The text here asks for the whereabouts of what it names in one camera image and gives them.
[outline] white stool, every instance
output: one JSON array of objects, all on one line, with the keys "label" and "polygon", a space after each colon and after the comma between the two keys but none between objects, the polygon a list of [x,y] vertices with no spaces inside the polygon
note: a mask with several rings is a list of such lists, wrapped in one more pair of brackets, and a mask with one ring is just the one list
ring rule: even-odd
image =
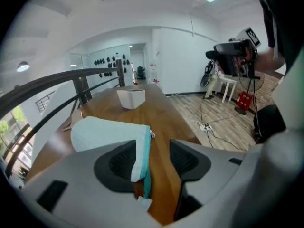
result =
[{"label": "white stool", "polygon": [[236,88],[237,82],[235,80],[230,79],[230,78],[223,78],[223,77],[219,77],[218,81],[219,81],[219,86],[216,87],[215,93],[217,93],[222,88],[223,84],[226,84],[226,89],[225,89],[225,92],[224,92],[222,103],[225,101],[225,98],[226,98],[226,95],[227,95],[227,92],[228,92],[228,89],[229,89],[229,85],[233,84],[232,91],[231,91],[231,94],[230,94],[230,97],[229,97],[229,101],[231,101],[231,98],[233,96],[233,92]]}]

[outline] wooden table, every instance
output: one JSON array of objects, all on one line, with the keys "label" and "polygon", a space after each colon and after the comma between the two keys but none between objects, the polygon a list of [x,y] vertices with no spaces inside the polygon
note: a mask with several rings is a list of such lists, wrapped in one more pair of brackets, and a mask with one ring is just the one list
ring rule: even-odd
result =
[{"label": "wooden table", "polygon": [[[156,137],[151,139],[150,146],[149,168],[152,178],[150,199],[153,202],[148,212],[161,224],[170,224],[173,222],[181,181],[170,161],[169,140],[181,139],[198,144],[200,142],[156,85],[125,87],[125,89],[133,88],[146,91],[146,101],[135,110],[123,109],[116,93],[116,90],[121,88],[113,88],[98,94],[82,106],[81,111],[83,116],[150,126]],[[63,127],[68,123],[70,118],[44,145],[28,173],[27,181],[64,156],[75,153],[70,131],[62,132]]]}]

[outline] handrail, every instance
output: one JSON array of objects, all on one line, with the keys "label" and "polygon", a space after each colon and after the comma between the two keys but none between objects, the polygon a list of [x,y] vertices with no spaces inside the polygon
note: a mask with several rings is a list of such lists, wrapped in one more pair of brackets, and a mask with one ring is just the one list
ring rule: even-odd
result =
[{"label": "handrail", "polygon": [[98,85],[95,85],[87,90],[84,90],[82,92],[79,92],[77,95],[74,97],[70,98],[69,100],[65,101],[63,104],[58,106],[56,109],[54,109],[52,112],[50,112],[47,116],[45,116],[29,133],[28,135],[24,138],[22,143],[18,146],[18,148],[15,150],[13,153],[6,169],[5,169],[5,174],[8,178],[10,178],[10,174],[13,170],[13,166],[19,156],[19,154],[22,152],[24,146],[26,145],[27,142],[36,134],[36,132],[39,131],[43,125],[50,120],[55,114],[57,114],[60,110],[62,110],[64,107],[69,105],[70,103],[74,102],[73,108],[75,108],[76,101],[83,95],[85,95],[87,92],[90,92],[93,89],[96,89],[97,87],[104,85],[110,81],[113,81],[115,79],[119,79],[119,84],[120,86],[125,86],[124,85],[124,73],[122,70],[122,63],[121,60],[119,63],[117,63],[117,68],[92,68],[92,69],[80,69],[80,70],[73,70],[73,71],[68,71],[64,73],[58,73],[58,74],[53,74],[49,75],[34,81],[31,81],[25,85],[22,85],[10,92],[8,92],[6,95],[0,98],[0,119],[11,109],[15,108],[17,105],[22,103],[23,101],[31,98],[35,94],[50,88],[52,86],[58,85],[60,83],[69,81],[69,80],[74,80],[79,77],[84,77],[84,76],[89,76],[89,75],[94,75],[94,74],[100,74],[100,73],[106,73],[106,72],[118,72],[118,77],[112,78],[110,80],[104,81]]}]

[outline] wooden floor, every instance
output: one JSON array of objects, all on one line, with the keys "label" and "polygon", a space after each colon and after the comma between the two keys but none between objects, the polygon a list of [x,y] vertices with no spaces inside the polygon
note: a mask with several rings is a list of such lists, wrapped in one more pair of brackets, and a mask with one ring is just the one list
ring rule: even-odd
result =
[{"label": "wooden floor", "polygon": [[210,141],[215,149],[246,152],[250,146],[255,145],[255,141],[251,137],[254,118],[252,113],[247,112],[246,115],[240,115],[234,110],[234,102],[225,100],[222,103],[219,96],[215,96],[211,100],[202,100],[203,96],[181,95],[169,97],[171,103],[186,120],[202,145],[211,147],[207,133],[202,132],[200,125],[193,122],[201,122],[200,104],[203,122],[210,123],[215,136],[233,143],[238,148],[236,149],[232,144],[215,138],[209,132]]}]

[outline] tree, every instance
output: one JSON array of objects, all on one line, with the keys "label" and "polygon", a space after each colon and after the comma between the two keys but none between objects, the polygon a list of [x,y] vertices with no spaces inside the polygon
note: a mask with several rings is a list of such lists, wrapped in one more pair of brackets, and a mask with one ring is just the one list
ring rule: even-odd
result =
[{"label": "tree", "polygon": [[9,125],[6,121],[0,121],[0,134],[3,136],[9,130]]},{"label": "tree", "polygon": [[25,121],[25,116],[24,116],[24,114],[23,114],[23,112],[21,110],[20,105],[16,106],[13,109],[12,113],[13,113],[13,116],[16,119],[17,122],[23,122],[23,121]]}]

